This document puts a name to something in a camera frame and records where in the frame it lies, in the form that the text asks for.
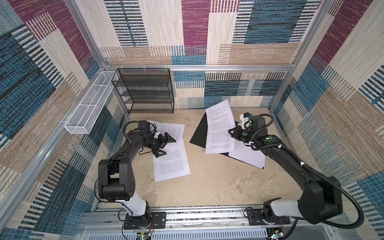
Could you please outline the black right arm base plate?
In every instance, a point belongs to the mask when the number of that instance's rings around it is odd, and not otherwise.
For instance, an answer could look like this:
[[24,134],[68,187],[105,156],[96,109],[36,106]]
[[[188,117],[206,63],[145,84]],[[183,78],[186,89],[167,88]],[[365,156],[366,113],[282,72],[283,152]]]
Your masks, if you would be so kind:
[[277,217],[274,220],[267,221],[263,217],[262,209],[245,208],[243,210],[244,217],[248,220],[250,226],[267,226],[267,225],[289,225],[291,223],[288,217]]

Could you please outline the red and black ring binder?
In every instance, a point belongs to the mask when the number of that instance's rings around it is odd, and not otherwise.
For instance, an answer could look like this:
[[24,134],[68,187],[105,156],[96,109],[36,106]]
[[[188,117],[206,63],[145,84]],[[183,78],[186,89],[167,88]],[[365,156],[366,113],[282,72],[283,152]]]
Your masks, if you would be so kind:
[[[207,115],[204,114],[197,129],[195,130],[190,143],[202,148],[206,148],[206,140],[207,140],[207,131],[208,131],[208,124],[207,124]],[[224,155],[226,157],[229,157],[229,153],[221,153],[221,155]]]

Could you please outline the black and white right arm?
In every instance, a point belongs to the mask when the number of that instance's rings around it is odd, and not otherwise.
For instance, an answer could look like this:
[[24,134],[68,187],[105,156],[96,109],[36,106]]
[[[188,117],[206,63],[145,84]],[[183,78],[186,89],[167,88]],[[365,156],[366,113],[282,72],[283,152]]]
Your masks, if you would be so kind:
[[284,201],[276,198],[264,202],[263,218],[266,222],[273,223],[278,217],[294,217],[315,225],[343,212],[342,194],[337,189],[340,182],[303,163],[280,138],[264,134],[251,140],[253,133],[240,126],[228,132],[232,138],[249,144],[252,150],[261,151],[278,163],[303,192],[298,200]]

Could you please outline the white text paper top sheet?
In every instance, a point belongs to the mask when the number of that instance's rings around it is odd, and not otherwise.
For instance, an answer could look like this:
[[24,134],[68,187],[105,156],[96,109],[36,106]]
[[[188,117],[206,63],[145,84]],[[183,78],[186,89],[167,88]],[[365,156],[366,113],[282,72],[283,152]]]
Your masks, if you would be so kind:
[[154,160],[155,182],[179,178],[190,175],[190,168],[184,142],[175,150]]

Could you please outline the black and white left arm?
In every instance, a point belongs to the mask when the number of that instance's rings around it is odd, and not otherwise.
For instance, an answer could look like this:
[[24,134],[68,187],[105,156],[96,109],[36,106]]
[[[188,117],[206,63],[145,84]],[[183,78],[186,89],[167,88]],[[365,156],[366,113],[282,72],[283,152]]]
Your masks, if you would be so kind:
[[148,228],[154,220],[149,204],[136,193],[136,180],[132,161],[143,148],[148,148],[155,157],[167,153],[163,148],[176,140],[169,133],[161,134],[150,130],[132,130],[126,134],[126,141],[109,159],[98,165],[98,197],[107,203],[119,203],[127,211],[126,222],[138,228]]

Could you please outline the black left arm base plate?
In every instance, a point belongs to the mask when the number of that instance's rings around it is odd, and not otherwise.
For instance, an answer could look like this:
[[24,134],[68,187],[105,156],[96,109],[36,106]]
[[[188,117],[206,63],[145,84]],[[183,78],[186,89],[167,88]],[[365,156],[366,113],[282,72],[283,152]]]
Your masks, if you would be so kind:
[[154,212],[140,217],[126,216],[123,223],[124,230],[164,229],[166,227],[167,213]]

